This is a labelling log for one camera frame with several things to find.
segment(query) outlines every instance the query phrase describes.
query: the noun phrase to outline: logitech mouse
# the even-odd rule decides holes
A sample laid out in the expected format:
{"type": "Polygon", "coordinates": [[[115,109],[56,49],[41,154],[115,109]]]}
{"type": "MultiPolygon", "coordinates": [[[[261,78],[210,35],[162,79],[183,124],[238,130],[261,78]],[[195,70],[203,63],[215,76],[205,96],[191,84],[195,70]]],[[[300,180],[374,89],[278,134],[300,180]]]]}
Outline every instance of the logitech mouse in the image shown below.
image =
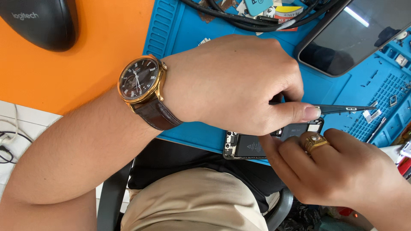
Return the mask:
{"type": "Polygon", "coordinates": [[[0,16],[29,42],[66,51],[77,39],[75,0],[0,0],[0,16]]]}

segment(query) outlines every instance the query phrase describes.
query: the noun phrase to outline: fingernail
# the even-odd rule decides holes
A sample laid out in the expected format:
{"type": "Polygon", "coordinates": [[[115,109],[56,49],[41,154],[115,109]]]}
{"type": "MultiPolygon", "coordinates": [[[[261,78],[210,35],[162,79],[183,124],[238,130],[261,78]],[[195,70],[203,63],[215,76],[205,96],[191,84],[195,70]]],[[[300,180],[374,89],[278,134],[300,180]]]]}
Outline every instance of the fingernail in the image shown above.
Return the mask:
{"type": "Polygon", "coordinates": [[[321,109],[317,107],[306,107],[305,114],[302,120],[305,120],[305,121],[316,120],[320,116],[321,116],[321,109]]]}

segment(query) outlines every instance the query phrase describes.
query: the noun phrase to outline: gold watch case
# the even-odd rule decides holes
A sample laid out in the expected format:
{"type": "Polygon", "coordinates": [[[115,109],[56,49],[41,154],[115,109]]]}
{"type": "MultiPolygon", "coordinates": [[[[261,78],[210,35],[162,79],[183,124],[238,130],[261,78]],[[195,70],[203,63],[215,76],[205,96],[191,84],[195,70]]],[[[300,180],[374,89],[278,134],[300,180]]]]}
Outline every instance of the gold watch case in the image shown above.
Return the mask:
{"type": "Polygon", "coordinates": [[[153,97],[157,97],[160,101],[163,101],[163,85],[164,82],[166,80],[166,71],[167,71],[167,66],[164,62],[158,60],[154,55],[142,55],[139,58],[133,60],[131,63],[129,63],[126,68],[124,68],[124,70],[121,72],[121,75],[119,77],[118,83],[117,83],[117,91],[120,94],[121,99],[126,102],[126,104],[130,107],[130,109],[134,112],[134,108],[138,108],[140,106],[142,106],[143,104],[145,104],[146,102],[150,101],[151,99],[153,99],[153,97]],[[123,79],[123,77],[127,74],[127,70],[135,63],[138,62],[142,59],[150,59],[153,62],[156,62],[157,66],[158,66],[158,73],[156,76],[156,80],[154,82],[154,84],[148,89],[147,92],[145,92],[144,94],[142,94],[140,97],[133,99],[133,100],[129,100],[129,99],[125,99],[121,93],[121,80],[123,79]]]}

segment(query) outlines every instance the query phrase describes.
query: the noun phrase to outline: phone screen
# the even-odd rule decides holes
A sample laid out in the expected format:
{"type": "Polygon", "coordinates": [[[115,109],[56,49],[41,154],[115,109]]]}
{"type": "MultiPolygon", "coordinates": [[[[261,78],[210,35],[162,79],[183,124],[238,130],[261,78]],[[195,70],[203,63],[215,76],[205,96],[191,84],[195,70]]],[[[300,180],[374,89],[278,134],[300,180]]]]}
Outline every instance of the phone screen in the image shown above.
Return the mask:
{"type": "Polygon", "coordinates": [[[300,53],[300,60],[341,75],[411,24],[411,0],[353,0],[300,53]]]}

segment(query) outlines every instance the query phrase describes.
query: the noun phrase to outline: wristwatch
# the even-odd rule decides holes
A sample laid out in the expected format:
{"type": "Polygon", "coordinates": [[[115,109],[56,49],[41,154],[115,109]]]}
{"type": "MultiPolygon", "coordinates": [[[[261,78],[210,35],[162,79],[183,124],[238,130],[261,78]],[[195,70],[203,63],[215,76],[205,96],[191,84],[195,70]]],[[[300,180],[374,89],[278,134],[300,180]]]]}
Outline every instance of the wristwatch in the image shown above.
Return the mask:
{"type": "Polygon", "coordinates": [[[162,103],[166,71],[164,62],[153,55],[143,55],[126,66],[117,83],[124,102],[157,130],[182,124],[162,103]]]}

